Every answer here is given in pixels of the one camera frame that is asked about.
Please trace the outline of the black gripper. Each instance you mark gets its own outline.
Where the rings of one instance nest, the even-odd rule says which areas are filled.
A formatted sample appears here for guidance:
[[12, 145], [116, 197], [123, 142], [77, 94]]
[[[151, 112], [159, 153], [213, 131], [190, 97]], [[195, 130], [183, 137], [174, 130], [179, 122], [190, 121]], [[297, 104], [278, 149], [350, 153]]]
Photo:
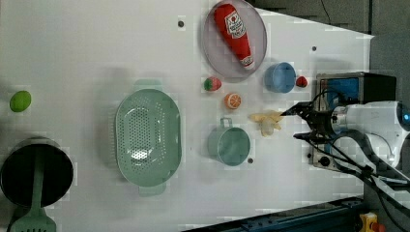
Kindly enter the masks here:
[[324, 144], [336, 136], [332, 128], [333, 113], [313, 110], [312, 101], [300, 101], [281, 113], [281, 116], [294, 115], [304, 116], [304, 120], [311, 129], [311, 132], [295, 133], [293, 135], [295, 139]]

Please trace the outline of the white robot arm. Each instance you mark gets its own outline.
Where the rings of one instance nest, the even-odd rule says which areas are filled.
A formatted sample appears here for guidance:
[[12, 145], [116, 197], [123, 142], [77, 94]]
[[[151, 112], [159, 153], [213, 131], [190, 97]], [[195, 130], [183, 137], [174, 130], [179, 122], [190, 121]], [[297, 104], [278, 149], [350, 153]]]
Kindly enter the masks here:
[[318, 111], [301, 101], [283, 112], [297, 115], [310, 128], [294, 137], [305, 141], [323, 158], [315, 162], [353, 175], [409, 212], [409, 176], [399, 170], [409, 148], [409, 110], [399, 101], [373, 101]]

